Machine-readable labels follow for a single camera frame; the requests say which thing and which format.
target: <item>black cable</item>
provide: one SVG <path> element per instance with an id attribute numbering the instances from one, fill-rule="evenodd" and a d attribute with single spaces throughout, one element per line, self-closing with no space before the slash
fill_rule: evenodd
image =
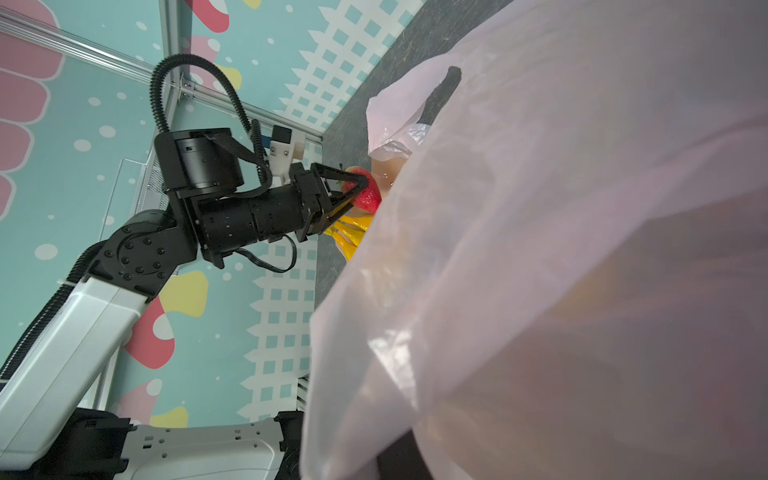
<path id="1" fill-rule="evenodd" d="M 237 92 L 227 76 L 216 65 L 205 58 L 188 53 L 180 53 L 165 58 L 154 68 L 152 79 L 149 82 L 149 102 L 152 107 L 152 116 L 154 117 L 154 123 L 157 125 L 157 129 L 161 133 L 170 131 L 163 110 L 163 81 L 165 81 L 166 75 L 168 75 L 171 70 L 182 65 L 200 67 L 205 71 L 210 72 L 219 83 L 221 83 L 221 86 L 230 98 L 230 102 L 232 102 L 232 106 L 237 113 L 237 117 L 240 119 L 240 123 L 243 125 L 243 129 L 248 133 L 248 137 L 253 144 L 253 152 L 258 160 L 256 163 L 256 170 L 259 174 L 259 182 L 261 182 L 262 185 L 266 184 L 269 179 L 267 178 L 267 172 L 263 166 L 266 165 L 266 161 L 264 160 L 264 146 L 261 142 L 261 124 L 255 118 L 253 121 L 248 121 L 248 116 L 243 108 L 243 103 L 237 96 Z"/>
<path id="2" fill-rule="evenodd" d="M 291 237 L 288 237 L 287 235 L 283 235 L 283 237 L 288 239 L 288 241 L 290 242 L 290 246 L 293 249 L 293 258 L 290 261 L 290 266 L 285 270 L 277 268 L 274 265 L 270 265 L 264 260 L 261 260 L 256 255 L 253 255 L 253 253 L 249 252 L 248 250 L 245 250 L 244 248 L 238 248 L 237 250 L 235 250 L 235 253 L 239 253 L 243 257 L 246 257 L 253 265 L 266 268 L 267 270 L 273 271 L 275 273 L 285 273 L 288 270 L 294 268 L 296 265 L 296 244 L 293 242 L 293 239 Z"/>
<path id="3" fill-rule="evenodd" d="M 56 293 L 53 294 L 48 303 L 45 304 L 40 313 L 29 324 L 24 334 L 16 345 L 11 350 L 8 358 L 5 359 L 2 367 L 0 367 L 0 391 L 5 387 L 7 381 L 11 379 L 18 367 L 22 364 L 22 361 L 29 353 L 29 350 L 37 341 L 38 337 L 46 326 L 53 320 L 61 307 L 66 303 L 69 294 L 72 293 L 74 286 L 83 278 L 88 265 L 96 257 L 101 247 L 106 243 L 106 240 L 91 245 L 83 252 L 82 255 L 74 262 L 72 270 L 67 275 L 67 283 L 61 285 Z"/>

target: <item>yellow banana bunch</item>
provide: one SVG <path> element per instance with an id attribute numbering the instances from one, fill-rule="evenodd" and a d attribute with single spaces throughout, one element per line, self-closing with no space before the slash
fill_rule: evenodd
<path id="1" fill-rule="evenodd" d="M 357 251 L 357 247 L 362 242 L 362 238 L 366 234 L 368 227 L 370 227 L 372 220 L 373 216 L 348 217 L 344 215 L 326 230 L 325 234 L 333 237 L 342 255 L 349 261 Z"/>

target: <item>polka dot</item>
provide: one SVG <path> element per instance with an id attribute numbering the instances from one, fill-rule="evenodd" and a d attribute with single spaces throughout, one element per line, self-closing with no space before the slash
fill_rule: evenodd
<path id="1" fill-rule="evenodd" d="M 160 379 L 154 379 L 147 384 L 147 395 L 158 396 L 163 389 L 163 381 Z"/>
<path id="2" fill-rule="evenodd" d="M 170 340 L 174 338 L 174 331 L 170 327 L 168 315 L 163 313 L 152 324 L 152 333 L 161 340 Z"/>
<path id="3" fill-rule="evenodd" d="M 104 138 L 112 138 L 117 132 L 115 131 L 114 127 L 103 125 L 98 129 L 98 133 L 100 133 Z"/>
<path id="4" fill-rule="evenodd" d="M 40 260 L 50 260 L 58 255 L 58 248 L 50 243 L 43 243 L 35 248 L 35 256 Z"/>
<path id="5" fill-rule="evenodd" d="M 91 149 L 91 142 L 83 139 L 75 140 L 74 149 L 77 151 L 89 151 Z"/>

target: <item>strawberry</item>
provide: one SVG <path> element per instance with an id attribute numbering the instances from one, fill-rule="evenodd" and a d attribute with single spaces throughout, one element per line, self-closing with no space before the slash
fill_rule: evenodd
<path id="1" fill-rule="evenodd" d="M 363 167 L 349 167 L 346 171 L 352 174 L 365 175 L 368 179 L 368 187 L 360 192 L 360 195 L 352 200 L 352 205 L 358 208 L 362 208 L 366 212 L 375 214 L 379 209 L 379 205 L 382 203 L 382 194 L 379 191 L 379 185 L 376 184 L 376 180 L 373 180 L 373 176 Z M 346 193 L 355 187 L 355 182 L 341 182 L 341 190 Z"/>

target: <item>robotic arm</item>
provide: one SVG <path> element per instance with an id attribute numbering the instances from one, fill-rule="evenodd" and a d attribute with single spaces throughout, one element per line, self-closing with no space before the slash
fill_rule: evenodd
<path id="1" fill-rule="evenodd" d="M 181 65 L 214 74 L 248 131 L 253 151 L 228 128 L 170 131 L 161 87 L 166 74 Z M 290 182 L 271 187 L 258 121 L 248 121 L 226 76 L 195 55 L 163 60 L 155 68 L 150 97 L 168 208 L 140 212 L 88 249 L 0 369 L 0 471 L 25 471 L 19 478 L 47 478 L 49 473 L 56 478 L 155 480 L 298 478 L 300 412 L 245 425 L 171 431 L 131 425 L 130 419 L 104 412 L 75 411 L 149 302 L 178 266 L 197 258 L 198 249 L 218 268 L 224 257 L 238 253 L 269 270 L 287 271 L 296 262 L 296 245 L 287 234 L 294 232 L 303 242 L 322 233 L 368 184 L 363 175 L 318 164 L 305 170 L 294 163 L 287 175 L 284 168 L 280 171 L 283 182 Z M 286 131 L 280 132 L 283 138 Z M 259 187 L 237 191 L 243 185 L 238 158 L 255 165 Z M 356 185 L 343 194 L 331 190 L 328 180 Z M 293 262 L 286 270 L 244 249 L 282 237 L 293 245 Z"/>

